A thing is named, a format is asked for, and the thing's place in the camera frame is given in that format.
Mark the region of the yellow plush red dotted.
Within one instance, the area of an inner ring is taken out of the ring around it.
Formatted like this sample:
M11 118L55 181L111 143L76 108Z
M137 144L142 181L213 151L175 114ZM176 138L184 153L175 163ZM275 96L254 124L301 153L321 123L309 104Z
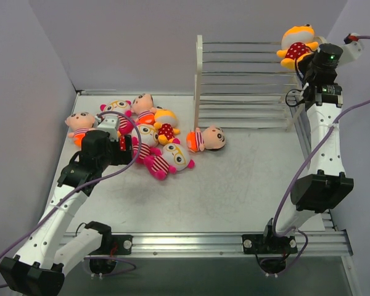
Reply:
M168 109L156 108L154 114L154 128L158 132L158 142L166 145L173 142L180 129L177 127L178 118L175 113Z
M310 24L294 26L288 29L281 39L281 49L276 55L282 67L295 70L297 62L310 55L318 47L315 31Z
M117 131L117 135L118 135L119 148L121 151L125 151L126 150L126 139L124 135L122 135L121 132L119 131Z

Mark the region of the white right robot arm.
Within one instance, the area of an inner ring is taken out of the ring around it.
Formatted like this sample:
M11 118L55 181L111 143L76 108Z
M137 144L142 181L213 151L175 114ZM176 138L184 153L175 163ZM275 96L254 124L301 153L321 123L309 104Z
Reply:
M263 234L244 234L243 252L252 255L297 253L295 233L314 216L335 208L353 189L340 153L338 117L343 114L342 87L335 82L338 66L362 53L361 43L322 43L295 63L300 105L310 126L311 152L296 172Z

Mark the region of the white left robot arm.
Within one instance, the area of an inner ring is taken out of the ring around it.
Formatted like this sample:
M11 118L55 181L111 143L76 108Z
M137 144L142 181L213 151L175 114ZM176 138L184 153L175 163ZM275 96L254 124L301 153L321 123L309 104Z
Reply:
M35 230L24 237L13 257L4 257L0 273L11 290L23 295L58 295L66 275L91 253L110 252L112 228L92 221L64 246L60 245L75 214L106 177L109 166L128 168L133 161L132 137L113 141L105 131L88 131L81 150L62 168L51 201Z

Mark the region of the pink panda plush front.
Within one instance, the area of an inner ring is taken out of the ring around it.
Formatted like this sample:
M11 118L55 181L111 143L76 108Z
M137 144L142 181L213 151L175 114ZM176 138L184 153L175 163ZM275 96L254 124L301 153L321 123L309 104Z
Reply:
M160 155L147 156L144 165L154 178L163 181L169 174L176 174L186 168L193 169L195 162L181 144L169 143L163 147Z

